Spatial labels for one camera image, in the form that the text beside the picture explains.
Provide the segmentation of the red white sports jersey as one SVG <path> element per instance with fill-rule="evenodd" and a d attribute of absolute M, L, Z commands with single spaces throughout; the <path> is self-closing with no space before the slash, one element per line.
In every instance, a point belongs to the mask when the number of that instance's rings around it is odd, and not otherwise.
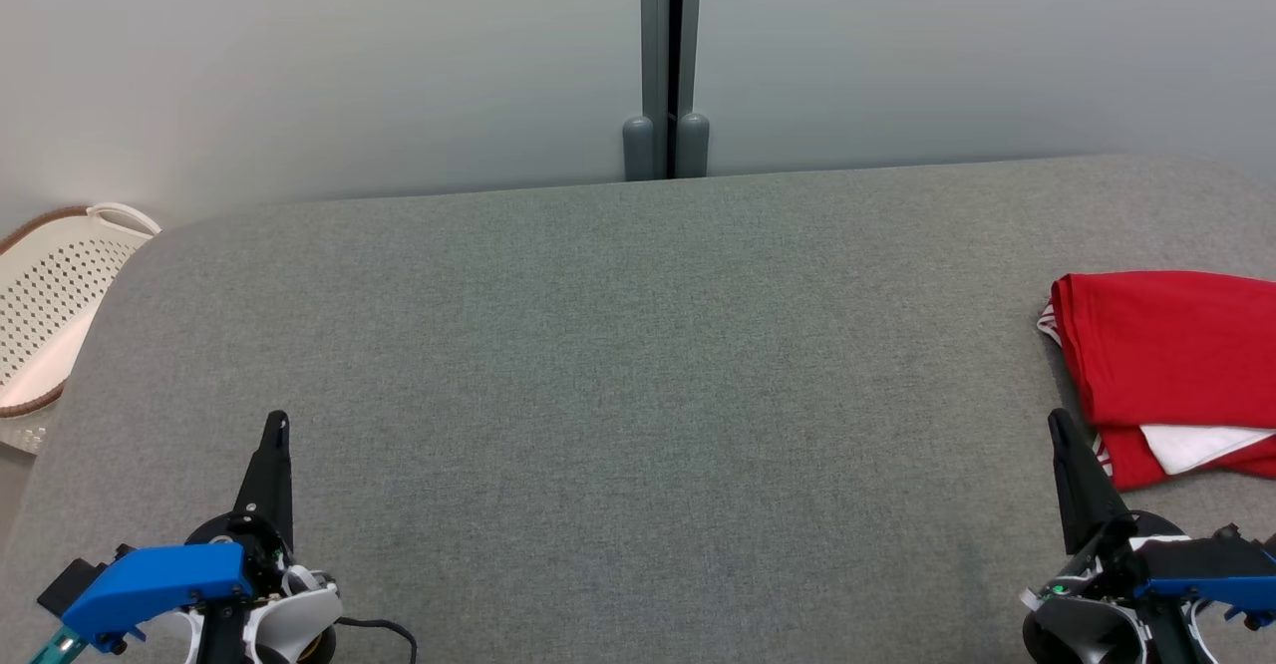
<path fill-rule="evenodd" d="M 1120 492 L 1208 470 L 1276 481 L 1276 282 L 1073 273 L 1053 283 L 1036 327 L 1062 347 Z"/>

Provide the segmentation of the white perforated laundry basket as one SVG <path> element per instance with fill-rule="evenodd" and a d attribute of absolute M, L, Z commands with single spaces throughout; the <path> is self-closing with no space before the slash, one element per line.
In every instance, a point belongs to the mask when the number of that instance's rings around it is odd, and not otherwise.
<path fill-rule="evenodd" d="M 0 444 L 40 455 L 101 301 L 160 223 L 119 203 L 41 215 L 0 238 Z"/>

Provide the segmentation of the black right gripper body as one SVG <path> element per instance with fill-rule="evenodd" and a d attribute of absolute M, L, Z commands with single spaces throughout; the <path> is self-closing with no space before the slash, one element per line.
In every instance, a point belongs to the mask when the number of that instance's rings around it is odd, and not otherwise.
<path fill-rule="evenodd" d="M 1071 553 L 1071 559 L 1048 584 L 1025 587 L 1018 600 L 1028 610 L 1058 598 L 1079 598 L 1122 604 L 1131 601 L 1136 576 L 1128 561 L 1139 547 L 1152 541 L 1182 541 L 1183 529 L 1161 515 L 1125 512 L 1099 524 Z"/>

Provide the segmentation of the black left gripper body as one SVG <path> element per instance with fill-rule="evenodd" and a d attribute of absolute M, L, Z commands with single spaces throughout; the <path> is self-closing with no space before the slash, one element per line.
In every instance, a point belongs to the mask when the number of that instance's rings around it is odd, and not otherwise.
<path fill-rule="evenodd" d="M 282 594 L 285 570 L 295 564 L 293 515 L 263 512 L 228 512 L 216 515 L 191 532 L 185 544 L 236 541 L 242 549 L 241 570 L 248 587 L 237 595 Z"/>

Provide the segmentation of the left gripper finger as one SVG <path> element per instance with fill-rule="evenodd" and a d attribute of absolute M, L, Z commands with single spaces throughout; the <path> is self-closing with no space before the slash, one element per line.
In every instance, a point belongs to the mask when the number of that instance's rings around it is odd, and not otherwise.
<path fill-rule="evenodd" d="M 265 521 L 278 532 L 285 549 L 293 549 L 293 487 L 290 456 L 290 416 L 271 411 L 258 448 L 242 474 L 236 512 Z"/>

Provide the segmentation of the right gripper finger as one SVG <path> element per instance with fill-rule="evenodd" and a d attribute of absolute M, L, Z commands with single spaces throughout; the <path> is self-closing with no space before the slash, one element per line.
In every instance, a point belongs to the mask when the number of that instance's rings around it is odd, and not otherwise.
<path fill-rule="evenodd" d="M 1071 412 L 1057 409 L 1048 416 L 1053 446 L 1053 469 L 1065 554 L 1085 550 L 1094 538 L 1108 536 L 1108 527 L 1116 535 L 1131 538 L 1136 518 L 1113 487 L 1102 469 L 1091 441 L 1073 421 Z"/>

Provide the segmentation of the grey door frame post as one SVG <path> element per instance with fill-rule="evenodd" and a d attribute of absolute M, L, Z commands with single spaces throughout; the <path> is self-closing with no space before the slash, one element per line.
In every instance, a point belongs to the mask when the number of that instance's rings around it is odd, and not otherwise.
<path fill-rule="evenodd" d="M 642 114 L 621 126 L 624 176 L 706 177 L 709 123 L 695 106 L 701 0 L 641 0 Z"/>

